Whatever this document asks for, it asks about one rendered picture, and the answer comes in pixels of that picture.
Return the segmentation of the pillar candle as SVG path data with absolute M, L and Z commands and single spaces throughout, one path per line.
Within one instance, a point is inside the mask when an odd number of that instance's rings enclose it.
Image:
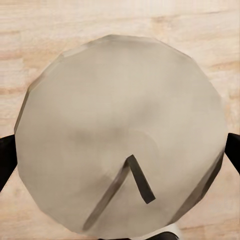
M 156 37 L 108 34 L 62 52 L 28 87 L 14 138 L 40 211 L 113 240 L 196 206 L 222 168 L 228 129 L 192 57 Z

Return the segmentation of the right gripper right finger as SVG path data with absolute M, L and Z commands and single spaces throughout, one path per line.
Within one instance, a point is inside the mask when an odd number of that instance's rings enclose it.
M 228 133 L 225 153 L 240 174 L 240 135 Z

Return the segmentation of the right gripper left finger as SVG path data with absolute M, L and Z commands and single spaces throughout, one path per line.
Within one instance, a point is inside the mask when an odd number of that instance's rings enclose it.
M 15 135 L 0 138 L 0 192 L 17 165 Z

